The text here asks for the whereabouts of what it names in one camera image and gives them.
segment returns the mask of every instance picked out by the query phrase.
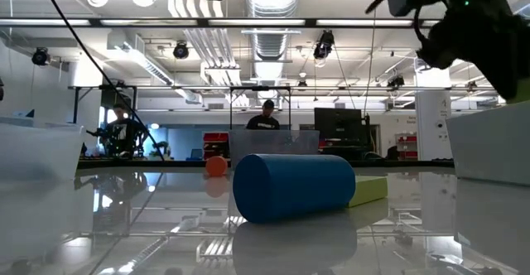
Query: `blue foam roller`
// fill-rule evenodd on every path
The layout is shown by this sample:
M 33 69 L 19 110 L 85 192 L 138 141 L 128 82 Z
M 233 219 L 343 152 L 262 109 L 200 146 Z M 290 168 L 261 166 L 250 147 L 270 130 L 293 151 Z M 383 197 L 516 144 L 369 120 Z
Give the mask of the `blue foam roller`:
M 233 181 L 239 212 L 253 223 L 344 208 L 355 193 L 353 168 L 331 155 L 247 155 Z

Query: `clear plastic bin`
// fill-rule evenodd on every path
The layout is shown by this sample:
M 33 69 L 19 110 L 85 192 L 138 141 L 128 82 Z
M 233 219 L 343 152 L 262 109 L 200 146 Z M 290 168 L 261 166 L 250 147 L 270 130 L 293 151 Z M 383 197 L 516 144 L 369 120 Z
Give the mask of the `clear plastic bin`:
M 83 134 L 75 124 L 0 117 L 2 183 L 72 179 Z
M 232 171 L 248 154 L 318 153 L 319 132 L 312 130 L 233 130 L 229 132 Z

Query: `white pillar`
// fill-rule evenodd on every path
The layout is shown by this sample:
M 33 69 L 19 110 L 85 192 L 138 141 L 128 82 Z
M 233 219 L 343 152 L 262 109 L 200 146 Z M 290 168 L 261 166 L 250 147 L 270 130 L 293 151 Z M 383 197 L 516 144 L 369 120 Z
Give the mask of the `white pillar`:
M 450 87 L 449 70 L 415 65 L 416 86 Z M 451 116 L 449 91 L 423 91 L 416 93 L 418 159 L 450 159 L 451 145 L 446 120 Z
M 103 76 L 89 60 L 86 55 L 82 55 L 79 62 L 73 63 L 72 85 L 73 86 L 98 86 L 103 83 Z M 81 90 L 79 96 L 86 93 Z M 79 101 L 77 111 L 77 124 L 83 125 L 86 130 L 95 131 L 99 127 L 99 107 L 101 106 L 101 90 L 93 89 Z M 85 134 L 84 143 L 88 149 L 96 147 L 97 138 Z

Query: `black monitor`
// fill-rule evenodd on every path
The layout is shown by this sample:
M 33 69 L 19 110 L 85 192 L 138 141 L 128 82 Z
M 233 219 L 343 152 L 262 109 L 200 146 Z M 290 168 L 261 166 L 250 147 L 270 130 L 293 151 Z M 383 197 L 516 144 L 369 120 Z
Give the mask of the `black monitor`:
M 353 144 L 364 143 L 360 109 L 315 109 L 315 130 L 320 139 L 339 139 Z

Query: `man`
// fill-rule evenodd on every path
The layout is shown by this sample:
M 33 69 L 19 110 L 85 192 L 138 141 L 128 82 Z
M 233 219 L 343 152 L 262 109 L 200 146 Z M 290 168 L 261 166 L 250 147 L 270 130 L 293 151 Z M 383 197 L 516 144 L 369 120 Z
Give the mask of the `man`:
M 247 129 L 251 130 L 278 130 L 280 129 L 280 123 L 273 117 L 271 117 L 272 112 L 274 112 L 274 102 L 272 100 L 267 100 L 263 103 L 263 112 L 251 118 L 248 121 Z
M 105 130 L 112 137 L 115 138 L 114 144 L 110 146 L 109 153 L 112 155 L 120 154 L 122 152 L 128 152 L 129 156 L 132 156 L 134 147 L 136 146 L 135 138 L 138 134 L 142 135 L 143 142 L 147 139 L 146 129 L 137 121 L 130 118 L 125 118 L 127 109 L 123 104 L 115 104 L 113 111 L 116 114 L 116 120 L 107 124 Z

